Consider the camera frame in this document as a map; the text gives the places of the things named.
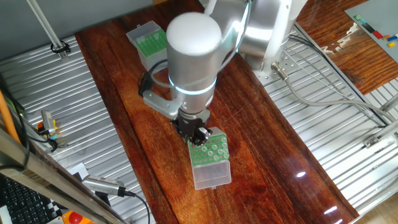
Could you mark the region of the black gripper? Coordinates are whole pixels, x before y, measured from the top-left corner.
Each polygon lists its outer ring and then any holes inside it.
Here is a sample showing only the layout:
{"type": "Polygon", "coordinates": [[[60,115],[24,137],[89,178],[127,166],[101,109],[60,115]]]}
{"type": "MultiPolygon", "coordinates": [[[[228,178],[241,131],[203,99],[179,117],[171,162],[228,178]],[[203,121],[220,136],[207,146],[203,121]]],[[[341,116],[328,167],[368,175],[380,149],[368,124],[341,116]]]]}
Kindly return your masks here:
{"type": "Polygon", "coordinates": [[[186,119],[178,117],[172,120],[172,124],[177,133],[184,138],[185,142],[190,146],[201,146],[207,142],[212,130],[204,127],[205,123],[202,119],[186,119]]]}

